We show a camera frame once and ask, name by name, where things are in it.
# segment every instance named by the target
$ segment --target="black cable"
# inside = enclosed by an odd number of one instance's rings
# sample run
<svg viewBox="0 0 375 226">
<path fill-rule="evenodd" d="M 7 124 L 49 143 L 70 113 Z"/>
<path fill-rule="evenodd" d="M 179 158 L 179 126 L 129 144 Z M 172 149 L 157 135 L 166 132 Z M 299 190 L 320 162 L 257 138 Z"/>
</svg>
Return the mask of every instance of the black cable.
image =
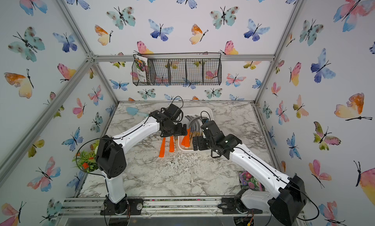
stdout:
<svg viewBox="0 0 375 226">
<path fill-rule="evenodd" d="M 240 148 L 240 147 L 235 147 L 235 148 L 238 148 L 238 149 L 241 149 L 243 152 L 245 152 L 250 158 L 254 158 L 254 156 L 251 156 L 250 154 L 248 154 L 245 150 L 243 150 L 242 148 Z M 306 196 L 306 198 L 308 199 L 308 200 L 310 200 L 310 202 L 312 203 L 312 204 L 314 204 L 314 206 L 316 207 L 316 210 L 318 211 L 318 214 L 314 217 L 314 218 L 311 218 L 311 219 L 307 219 L 307 220 L 305 220 L 305 219 L 301 219 L 301 218 L 298 218 L 297 217 L 297 219 L 300 219 L 300 220 L 302 220 L 302 221 L 310 221 L 310 220 L 314 220 L 314 219 L 316 219 L 316 218 L 318 218 L 319 217 L 319 214 L 320 214 L 320 211 L 319 211 L 319 208 L 318 208 L 318 206 L 304 193 L 304 192 L 302 192 L 301 190 L 299 190 L 299 189 L 297 189 L 297 188 L 295 188 L 294 186 L 292 186 L 292 185 L 290 185 L 289 183 L 287 183 L 287 182 L 285 182 L 285 181 L 283 181 L 282 179 L 280 179 L 273 171 L 271 171 L 271 169 L 269 169 L 266 165 L 264 165 L 262 162 L 260 162 L 258 159 L 256 159 L 256 158 L 254 158 L 258 163 L 260 163 L 260 164 L 262 164 L 265 168 L 267 168 L 275 177 L 277 177 L 277 179 L 278 180 L 280 180 L 280 181 L 282 181 L 282 182 L 284 182 L 286 185 L 289 185 L 290 187 L 292 187 L 292 188 L 294 188 L 294 189 L 296 189 L 297 191 L 299 191 L 300 193 L 302 193 L 303 195 L 305 195 Z"/>
</svg>

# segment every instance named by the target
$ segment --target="pink butterfly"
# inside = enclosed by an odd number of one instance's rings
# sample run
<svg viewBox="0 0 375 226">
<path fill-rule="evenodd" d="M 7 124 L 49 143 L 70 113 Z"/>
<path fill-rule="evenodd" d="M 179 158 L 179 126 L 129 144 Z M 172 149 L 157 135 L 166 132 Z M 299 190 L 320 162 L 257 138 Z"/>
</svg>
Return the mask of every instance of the pink butterfly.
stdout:
<svg viewBox="0 0 375 226">
<path fill-rule="evenodd" d="M 281 89 L 281 86 L 279 86 L 279 87 L 276 88 L 276 82 L 274 82 L 273 83 L 273 87 L 271 88 L 271 92 L 272 92 L 272 94 L 276 95 L 276 98 L 278 97 L 277 93 L 280 91 L 280 89 Z"/>
<path fill-rule="evenodd" d="M 327 173 L 320 173 L 320 162 L 318 160 L 314 160 L 312 163 L 309 163 L 310 171 L 312 175 L 319 181 L 320 187 L 324 187 L 324 185 L 320 182 L 320 180 L 332 180 L 331 175 Z"/>
<path fill-rule="evenodd" d="M 89 93 L 88 97 L 90 98 L 90 100 L 94 100 L 94 105 L 97 106 L 99 105 L 99 100 L 103 100 L 103 94 L 100 93 L 102 91 L 100 85 L 96 88 L 96 91 L 95 89 L 93 89 L 93 91 L 94 93 Z"/>
<path fill-rule="evenodd" d="M 86 103 L 82 106 L 81 100 L 77 98 L 77 104 L 79 107 L 73 108 L 73 114 L 77 115 L 77 118 L 80 118 L 83 115 L 83 110 L 85 109 Z"/>
<path fill-rule="evenodd" d="M 21 8 L 29 15 L 34 15 L 35 7 L 41 12 L 47 12 L 47 5 L 41 0 L 20 0 Z"/>
<path fill-rule="evenodd" d="M 246 79 L 246 77 L 237 77 L 238 74 L 234 77 L 232 74 L 228 74 L 227 76 L 227 82 L 225 83 L 227 86 L 233 84 L 235 87 L 238 87 L 241 85 L 241 81 Z"/>
<path fill-rule="evenodd" d="M 27 186 L 33 189 L 37 189 L 40 185 L 41 191 L 48 192 L 52 188 L 51 178 L 58 177 L 60 175 L 60 167 L 56 167 L 55 169 L 53 169 L 54 166 L 55 166 L 55 160 L 53 160 L 53 157 L 51 157 L 49 158 L 47 162 L 45 171 L 42 171 L 40 168 L 39 168 L 40 171 L 37 171 L 37 172 L 42 173 L 42 175 L 31 180 L 27 184 Z"/>
</svg>

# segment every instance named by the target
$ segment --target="metal basket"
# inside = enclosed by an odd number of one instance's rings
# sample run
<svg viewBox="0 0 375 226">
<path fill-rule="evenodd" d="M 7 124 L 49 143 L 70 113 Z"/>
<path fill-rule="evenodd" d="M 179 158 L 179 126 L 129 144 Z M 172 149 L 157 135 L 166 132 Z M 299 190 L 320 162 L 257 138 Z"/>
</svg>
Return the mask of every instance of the metal basket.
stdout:
<svg viewBox="0 0 375 226">
<path fill-rule="evenodd" d="M 147 82 L 140 82 L 133 63 L 132 77 L 136 86 L 144 85 L 220 85 L 220 53 L 144 54 L 148 69 Z"/>
</svg>

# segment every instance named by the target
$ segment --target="marble surface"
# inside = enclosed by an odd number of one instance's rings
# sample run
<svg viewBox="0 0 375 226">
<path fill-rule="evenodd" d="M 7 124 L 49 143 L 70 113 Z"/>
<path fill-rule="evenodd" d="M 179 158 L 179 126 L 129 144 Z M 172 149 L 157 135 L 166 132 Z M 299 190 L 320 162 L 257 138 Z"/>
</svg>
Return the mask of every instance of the marble surface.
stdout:
<svg viewBox="0 0 375 226">
<path fill-rule="evenodd" d="M 119 104 L 108 128 L 108 135 L 120 134 L 144 119 L 131 116 L 126 108 L 151 112 L 169 103 Z M 185 102 L 184 107 L 206 106 L 212 109 L 215 122 L 225 135 L 232 133 L 256 155 L 271 164 L 264 138 L 248 102 Z M 226 158 L 210 157 L 210 152 L 183 153 L 175 148 L 169 152 L 166 139 L 165 157 L 159 158 L 160 132 L 148 136 L 125 154 L 127 167 L 123 172 L 128 196 L 217 196 L 235 195 L 240 190 L 238 171 L 241 166 Z M 79 197 L 104 197 L 106 186 L 100 176 L 88 175 Z"/>
</svg>

